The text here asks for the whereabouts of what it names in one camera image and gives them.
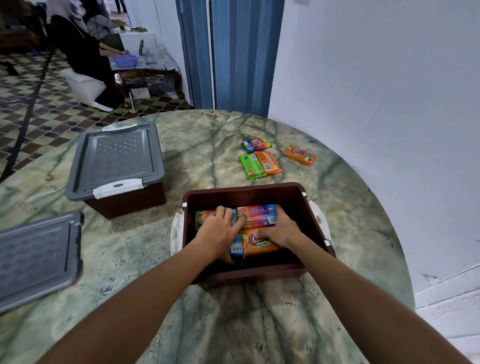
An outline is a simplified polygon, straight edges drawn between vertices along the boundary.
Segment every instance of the gray plastic lid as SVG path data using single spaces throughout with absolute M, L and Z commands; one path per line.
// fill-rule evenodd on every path
M 65 188 L 71 201 L 95 198 L 94 189 L 118 181 L 141 179 L 143 186 L 165 175 L 155 123 L 121 123 L 82 133 Z
M 0 232 L 0 312 L 75 281 L 82 224 L 71 211 Z

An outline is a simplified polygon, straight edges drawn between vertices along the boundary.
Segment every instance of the person's left hand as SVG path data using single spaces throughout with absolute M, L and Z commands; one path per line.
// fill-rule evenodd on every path
M 242 214 L 232 226 L 232 216 L 231 208 L 217 207 L 215 216 L 207 216 L 195 237 L 199 244 L 204 244 L 205 249 L 214 253 L 215 259 L 231 264 L 233 261 L 230 257 L 230 246 L 247 219 L 246 215 Z

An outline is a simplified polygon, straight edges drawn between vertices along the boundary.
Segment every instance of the round table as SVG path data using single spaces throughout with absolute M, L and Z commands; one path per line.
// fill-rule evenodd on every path
M 414 309 L 407 264 L 382 206 L 356 172 L 318 140 L 281 123 L 213 110 L 155 121 L 167 203 L 106 220 L 63 196 L 76 143 L 46 153 L 0 184 L 0 230 L 74 209 L 84 213 L 84 270 L 72 286 L 0 317 L 0 364 L 34 363 L 89 312 L 170 257 L 170 228 L 193 189 L 299 182 L 324 212 L 339 260 Z M 241 141 L 265 137 L 283 172 L 247 180 Z M 283 156 L 316 153 L 311 167 Z M 360 363 L 359 349 L 309 274 L 204 291 L 189 286 L 140 363 Z

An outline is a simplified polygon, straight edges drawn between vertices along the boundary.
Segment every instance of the open brown container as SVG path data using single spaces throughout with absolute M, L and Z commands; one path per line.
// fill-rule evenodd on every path
M 335 256 L 332 246 L 326 246 L 325 236 L 310 210 L 307 194 L 299 183 L 265 184 L 251 187 L 218 188 L 188 191 L 183 195 L 185 213 L 183 247 L 195 237 L 195 212 L 214 210 L 217 206 L 238 207 L 279 204 L 297 223 L 300 230 L 319 247 Z M 213 262 L 193 281 L 205 289 L 252 283 L 261 280 L 300 276 L 306 272 L 302 262 L 287 249 L 264 255 L 252 255 L 241 264 Z

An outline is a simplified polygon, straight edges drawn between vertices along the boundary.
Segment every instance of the white plastic stool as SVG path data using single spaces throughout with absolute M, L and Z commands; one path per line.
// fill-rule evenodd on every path
M 73 94 L 77 97 L 78 101 L 103 111 L 110 112 L 113 110 L 112 108 L 108 108 L 104 105 L 100 105 L 98 102 L 95 102 L 95 99 L 106 88 L 103 81 L 99 81 L 90 76 L 77 73 L 71 68 L 62 70 L 60 74 L 63 78 L 65 78 L 65 80 L 67 80 L 68 84 L 72 88 Z

